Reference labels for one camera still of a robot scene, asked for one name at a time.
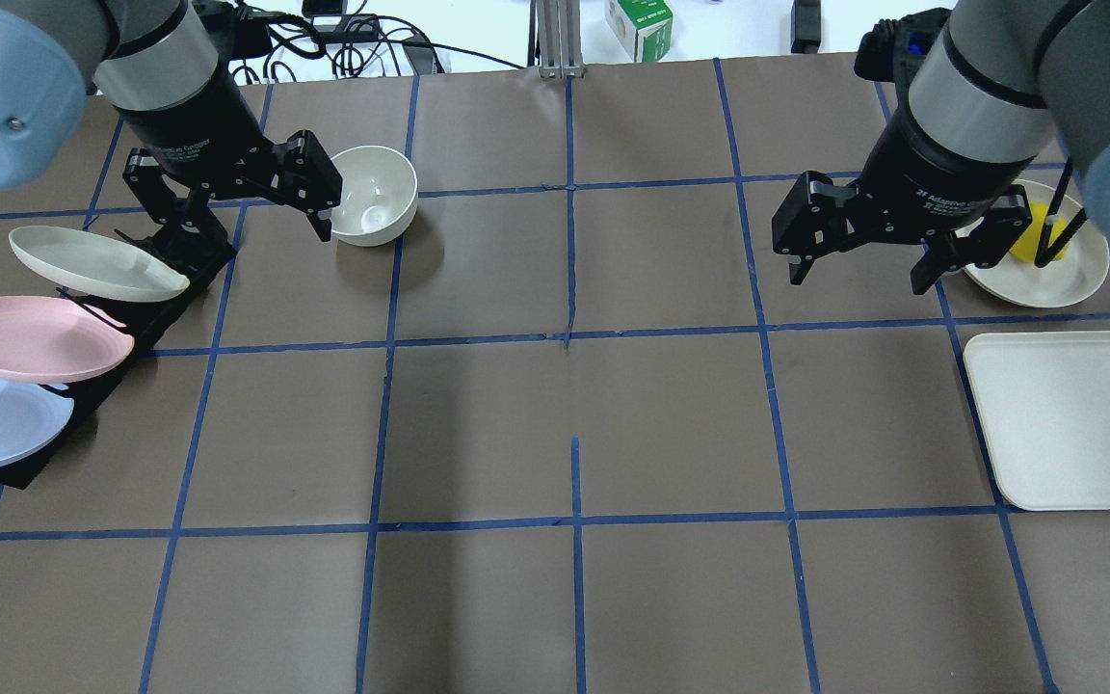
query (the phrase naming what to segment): green box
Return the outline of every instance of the green box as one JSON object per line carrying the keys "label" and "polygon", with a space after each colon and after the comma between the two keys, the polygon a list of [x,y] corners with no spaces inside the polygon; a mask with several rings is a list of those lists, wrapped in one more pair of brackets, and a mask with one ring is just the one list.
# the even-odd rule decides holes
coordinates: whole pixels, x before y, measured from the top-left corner
{"label": "green box", "polygon": [[607,0],[607,23],[634,62],[657,62],[670,49],[675,13],[665,0]]}

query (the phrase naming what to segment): white bowl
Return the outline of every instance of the white bowl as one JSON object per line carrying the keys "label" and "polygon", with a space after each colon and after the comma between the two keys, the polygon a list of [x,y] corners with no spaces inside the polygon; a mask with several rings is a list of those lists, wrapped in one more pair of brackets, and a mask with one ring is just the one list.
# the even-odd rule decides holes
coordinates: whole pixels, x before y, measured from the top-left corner
{"label": "white bowl", "polygon": [[[1053,190],[1042,183],[1021,179],[1013,183],[1026,187],[1028,201],[1042,202],[1045,205],[1052,201]],[[1082,205],[1066,194],[1061,202],[1061,218],[1071,219],[1080,209]],[[1046,268],[1036,268],[1032,263],[1013,259],[1012,253],[1006,253],[997,266],[980,269],[968,265],[966,274],[988,293],[998,295],[1006,302],[1035,309],[1060,309],[1091,298],[1107,280],[1108,268],[1110,251],[1107,249],[1107,239],[1088,220],[1073,237],[1073,241],[1064,247],[1064,259],[1053,260]]]}
{"label": "white bowl", "polygon": [[382,245],[401,237],[418,211],[418,174],[405,154],[377,144],[332,158],[342,178],[332,234],[353,245]]}

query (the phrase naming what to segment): robotic arm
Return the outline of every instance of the robotic arm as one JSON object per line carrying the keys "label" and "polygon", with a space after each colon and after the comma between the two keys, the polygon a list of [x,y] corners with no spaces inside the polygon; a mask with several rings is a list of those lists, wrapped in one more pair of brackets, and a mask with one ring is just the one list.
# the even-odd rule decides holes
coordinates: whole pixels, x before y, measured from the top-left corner
{"label": "robotic arm", "polygon": [[774,215],[793,284],[869,242],[926,245],[917,294],[944,272],[995,265],[1030,223],[1012,181],[1057,129],[1110,241],[1110,0],[960,0],[945,19],[882,22],[869,34],[886,44],[879,61],[865,40],[856,73],[894,80],[899,105],[858,180],[805,172]]}
{"label": "robotic arm", "polygon": [[[189,0],[0,0],[0,188],[48,168],[89,83],[147,147],[123,175],[158,223],[193,228],[211,198],[261,197],[303,211],[330,240],[331,159],[309,131],[266,140]],[[193,190],[188,201],[163,173]]]}

